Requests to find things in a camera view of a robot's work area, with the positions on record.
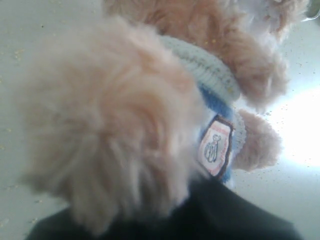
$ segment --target plush toy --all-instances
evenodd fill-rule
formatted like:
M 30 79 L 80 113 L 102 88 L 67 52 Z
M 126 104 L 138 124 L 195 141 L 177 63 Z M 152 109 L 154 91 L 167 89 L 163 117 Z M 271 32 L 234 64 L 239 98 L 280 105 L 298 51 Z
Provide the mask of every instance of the plush toy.
M 156 26 L 202 92 L 209 117 L 198 157 L 226 183 L 231 167 L 272 166 L 281 139 L 258 115 L 234 110 L 242 96 L 256 110 L 286 92 L 287 64 L 276 52 L 308 0 L 103 0 L 106 15 Z

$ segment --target sweater patch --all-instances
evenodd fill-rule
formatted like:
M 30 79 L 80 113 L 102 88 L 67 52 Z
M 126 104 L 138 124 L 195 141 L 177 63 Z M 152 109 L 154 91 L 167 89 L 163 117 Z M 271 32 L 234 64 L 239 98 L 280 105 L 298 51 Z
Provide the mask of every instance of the sweater patch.
M 233 125 L 217 115 L 200 142 L 198 159 L 215 177 L 227 170 L 232 150 Z

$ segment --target beige fur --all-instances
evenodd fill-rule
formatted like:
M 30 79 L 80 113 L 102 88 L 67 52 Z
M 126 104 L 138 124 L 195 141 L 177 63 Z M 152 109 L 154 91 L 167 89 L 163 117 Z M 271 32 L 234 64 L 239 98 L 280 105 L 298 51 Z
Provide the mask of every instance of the beige fur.
M 246 142 L 232 162 L 234 169 L 252 171 L 275 165 L 282 151 L 281 138 L 261 117 L 240 110 L 245 122 Z
M 264 110 L 286 92 L 288 82 L 287 64 L 275 51 L 274 43 L 285 38 L 308 2 L 103 0 L 102 6 L 106 15 L 120 14 L 133 22 L 151 24 L 161 34 L 194 43 L 219 56 L 233 71 L 248 104 Z
M 46 41 L 14 98 L 24 181 L 68 201 L 96 235 L 115 218 L 166 216 L 206 174 L 194 148 L 201 94 L 150 27 L 113 17 Z

